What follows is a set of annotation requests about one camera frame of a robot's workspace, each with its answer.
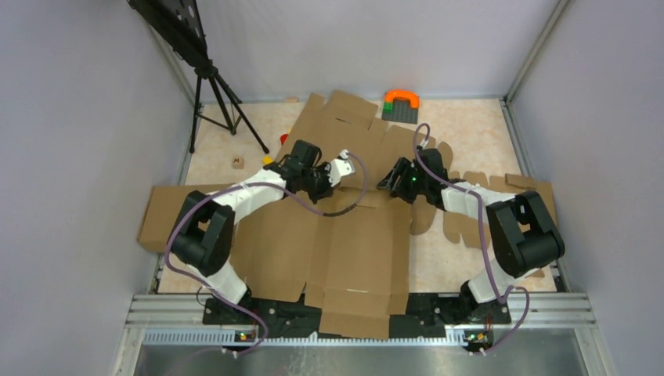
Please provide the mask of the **large cardboard box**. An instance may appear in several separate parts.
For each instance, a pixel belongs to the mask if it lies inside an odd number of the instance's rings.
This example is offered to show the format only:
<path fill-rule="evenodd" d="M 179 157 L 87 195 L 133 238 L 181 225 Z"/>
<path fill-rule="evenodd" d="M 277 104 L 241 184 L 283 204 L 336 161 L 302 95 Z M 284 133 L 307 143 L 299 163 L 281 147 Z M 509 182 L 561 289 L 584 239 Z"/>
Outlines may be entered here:
<path fill-rule="evenodd" d="M 236 227 L 230 262 L 254 298 L 321 311 L 319 331 L 386 339 L 406 310 L 410 206 L 383 191 L 340 188 L 267 204 Z"/>

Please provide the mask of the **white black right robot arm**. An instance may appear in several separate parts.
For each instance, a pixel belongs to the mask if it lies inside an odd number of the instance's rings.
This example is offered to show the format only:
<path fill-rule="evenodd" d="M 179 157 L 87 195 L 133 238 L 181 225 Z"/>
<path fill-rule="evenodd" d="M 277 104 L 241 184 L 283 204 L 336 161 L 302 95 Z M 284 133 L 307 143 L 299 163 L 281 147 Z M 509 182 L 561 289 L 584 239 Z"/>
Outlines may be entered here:
<path fill-rule="evenodd" d="M 413 160 L 399 158 L 377 188 L 409 204 L 422 196 L 437 209 L 488 226 L 480 231 L 480 245 L 490 240 L 494 258 L 484 259 L 484 271 L 464 282 L 456 301 L 444 310 L 450 323 L 481 322 L 518 281 L 565 254 L 565 243 L 539 193 L 502 193 L 451 179 L 436 149 L 419 146 Z"/>

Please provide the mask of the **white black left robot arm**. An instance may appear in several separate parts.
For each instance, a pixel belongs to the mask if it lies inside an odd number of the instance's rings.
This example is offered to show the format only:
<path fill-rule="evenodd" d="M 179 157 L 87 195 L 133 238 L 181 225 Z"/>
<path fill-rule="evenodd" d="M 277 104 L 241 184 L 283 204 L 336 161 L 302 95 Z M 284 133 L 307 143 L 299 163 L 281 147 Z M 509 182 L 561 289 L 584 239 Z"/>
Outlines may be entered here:
<path fill-rule="evenodd" d="M 330 161 L 321 157 L 319 147 L 298 140 L 290 153 L 240 183 L 213 193 L 189 193 L 165 246 L 166 266 L 198 281 L 222 301 L 222 315 L 231 323 L 246 321 L 251 314 L 251 303 L 245 298 L 250 289 L 230 262 L 235 226 L 287 197 L 321 215 L 314 205 L 332 197 L 342 180 L 356 172 L 363 175 L 360 193 L 366 194 L 369 170 L 359 156 L 342 150 Z"/>

